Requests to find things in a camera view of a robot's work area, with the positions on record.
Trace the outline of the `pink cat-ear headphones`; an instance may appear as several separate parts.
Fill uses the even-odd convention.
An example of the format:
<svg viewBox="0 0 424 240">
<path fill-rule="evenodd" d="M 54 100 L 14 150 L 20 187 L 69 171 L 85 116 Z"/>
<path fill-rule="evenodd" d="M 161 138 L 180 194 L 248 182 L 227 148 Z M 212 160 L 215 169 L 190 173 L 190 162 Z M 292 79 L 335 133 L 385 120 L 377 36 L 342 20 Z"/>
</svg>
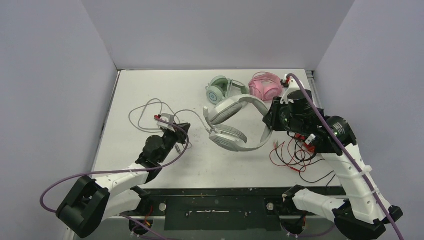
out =
<svg viewBox="0 0 424 240">
<path fill-rule="evenodd" d="M 249 94 L 264 102 L 272 101 L 283 92 L 281 79 L 271 72 L 260 71 L 253 75 L 248 83 Z"/>
</svg>

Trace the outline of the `mint green headphones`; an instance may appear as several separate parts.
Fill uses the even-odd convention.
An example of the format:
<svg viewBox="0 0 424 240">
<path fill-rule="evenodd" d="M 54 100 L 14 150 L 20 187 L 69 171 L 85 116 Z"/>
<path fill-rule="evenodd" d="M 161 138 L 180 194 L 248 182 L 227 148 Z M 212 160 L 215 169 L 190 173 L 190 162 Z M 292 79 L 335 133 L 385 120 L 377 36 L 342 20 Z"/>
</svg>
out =
<svg viewBox="0 0 424 240">
<path fill-rule="evenodd" d="M 243 83 L 219 75 L 214 77 L 205 87 L 206 98 L 210 103 L 217 105 L 229 97 L 233 87 L 239 89 L 242 95 L 248 95 L 250 93 L 249 89 Z"/>
</svg>

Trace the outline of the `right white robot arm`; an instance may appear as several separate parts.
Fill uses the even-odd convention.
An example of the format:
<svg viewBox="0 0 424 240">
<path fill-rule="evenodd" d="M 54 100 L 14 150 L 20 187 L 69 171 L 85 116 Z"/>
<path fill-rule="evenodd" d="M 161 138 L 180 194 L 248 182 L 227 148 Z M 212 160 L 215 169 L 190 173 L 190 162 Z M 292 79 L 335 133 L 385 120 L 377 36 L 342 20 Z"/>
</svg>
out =
<svg viewBox="0 0 424 240">
<path fill-rule="evenodd" d="M 329 164 L 346 193 L 332 198 L 296 185 L 282 196 L 289 214 L 308 212 L 325 218 L 350 240 L 376 240 L 386 225 L 403 216 L 391 205 L 371 177 L 372 168 L 361 157 L 356 136 L 340 116 L 326 116 L 308 102 L 310 90 L 291 92 L 287 100 L 275 97 L 263 122 L 273 131 L 291 132 L 311 138 L 314 152 Z"/>
</svg>

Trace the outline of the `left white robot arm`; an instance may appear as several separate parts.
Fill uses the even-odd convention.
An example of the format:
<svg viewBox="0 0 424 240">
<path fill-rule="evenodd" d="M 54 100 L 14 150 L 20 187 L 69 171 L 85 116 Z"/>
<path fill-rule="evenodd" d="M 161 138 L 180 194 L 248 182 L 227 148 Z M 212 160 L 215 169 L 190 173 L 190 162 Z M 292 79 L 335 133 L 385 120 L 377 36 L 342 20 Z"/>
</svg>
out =
<svg viewBox="0 0 424 240">
<path fill-rule="evenodd" d="M 164 161 L 176 144 L 187 145 L 190 123 L 170 123 L 163 135 L 147 138 L 138 159 L 122 170 L 99 171 L 79 176 L 62 203 L 56 217 L 80 238 L 90 236 L 110 217 L 134 211 L 145 214 L 150 202 L 141 185 L 153 181 L 166 167 Z"/>
</svg>

